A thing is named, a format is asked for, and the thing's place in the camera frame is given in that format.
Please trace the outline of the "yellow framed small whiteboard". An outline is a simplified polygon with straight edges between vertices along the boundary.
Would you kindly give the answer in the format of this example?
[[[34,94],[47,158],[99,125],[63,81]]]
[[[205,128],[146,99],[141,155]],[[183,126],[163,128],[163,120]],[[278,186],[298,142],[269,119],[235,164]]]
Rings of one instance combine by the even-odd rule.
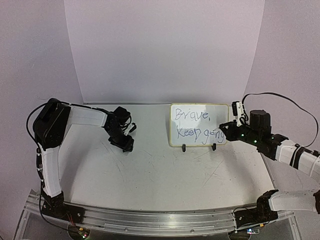
[[[173,103],[170,105],[169,143],[172,147],[227,143],[219,125],[229,121],[227,104]]]

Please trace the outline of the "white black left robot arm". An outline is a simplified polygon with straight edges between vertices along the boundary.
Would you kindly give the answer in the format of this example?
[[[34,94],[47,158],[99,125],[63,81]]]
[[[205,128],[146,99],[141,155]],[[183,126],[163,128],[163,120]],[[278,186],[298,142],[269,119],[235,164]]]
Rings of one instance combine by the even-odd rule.
[[[39,106],[41,110],[32,129],[36,149],[36,168],[40,178],[43,210],[58,219],[81,217],[83,209],[65,204],[59,177],[59,151],[72,125],[102,128],[108,141],[124,153],[132,152],[134,139],[130,135],[137,128],[129,111],[119,106],[113,111],[84,106],[51,98]]]

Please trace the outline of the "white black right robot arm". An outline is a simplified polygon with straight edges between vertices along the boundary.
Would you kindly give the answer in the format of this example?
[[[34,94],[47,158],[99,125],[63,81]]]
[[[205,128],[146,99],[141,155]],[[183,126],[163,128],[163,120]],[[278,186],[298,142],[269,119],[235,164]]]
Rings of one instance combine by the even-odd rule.
[[[264,110],[252,110],[247,115],[242,103],[232,104],[235,119],[222,123],[219,129],[229,142],[240,141],[256,147],[264,157],[289,166],[315,182],[320,181],[320,153],[293,142],[281,134],[273,134],[271,116]],[[258,197],[254,208],[236,210],[236,227],[270,223],[278,219],[279,211],[320,212],[319,190],[269,190]]]

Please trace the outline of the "right green circuit board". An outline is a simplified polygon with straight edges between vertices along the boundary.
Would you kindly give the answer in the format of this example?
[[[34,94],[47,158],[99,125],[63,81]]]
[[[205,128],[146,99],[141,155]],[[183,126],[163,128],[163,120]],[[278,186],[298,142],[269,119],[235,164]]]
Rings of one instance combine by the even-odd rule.
[[[261,231],[261,229],[265,226],[264,223],[260,223],[260,224],[257,224],[257,225],[252,225],[248,228],[246,228],[246,234],[247,235],[258,235]]]

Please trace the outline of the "green circuit board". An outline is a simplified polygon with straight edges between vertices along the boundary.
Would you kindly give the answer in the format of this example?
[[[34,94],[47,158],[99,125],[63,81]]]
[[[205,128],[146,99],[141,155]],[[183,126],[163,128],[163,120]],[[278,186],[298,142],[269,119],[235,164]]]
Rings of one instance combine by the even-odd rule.
[[[86,240],[90,237],[90,230],[69,225],[67,231],[72,240]]]
[[[260,223],[260,224],[257,224],[257,225],[252,225],[248,228],[246,228],[246,234],[247,235],[258,235],[261,231],[261,229],[265,226],[264,223]]]

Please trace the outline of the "left green circuit board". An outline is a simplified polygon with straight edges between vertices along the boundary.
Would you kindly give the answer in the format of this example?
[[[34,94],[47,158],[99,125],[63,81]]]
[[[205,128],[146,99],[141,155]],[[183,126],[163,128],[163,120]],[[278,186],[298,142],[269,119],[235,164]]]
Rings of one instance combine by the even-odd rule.
[[[69,225],[67,231],[72,240],[86,240],[90,237],[90,230]]]

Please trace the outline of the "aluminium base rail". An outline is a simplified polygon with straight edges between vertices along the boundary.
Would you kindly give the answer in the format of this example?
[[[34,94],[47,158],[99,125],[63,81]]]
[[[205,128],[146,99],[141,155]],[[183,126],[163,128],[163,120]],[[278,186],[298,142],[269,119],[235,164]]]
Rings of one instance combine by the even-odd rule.
[[[57,216],[48,204],[30,195],[25,210],[42,213],[48,220],[75,224],[90,230],[136,236],[195,236],[213,235],[259,226],[257,217],[247,219],[240,210],[231,208],[193,211],[133,211],[90,207],[64,203],[64,215]]]

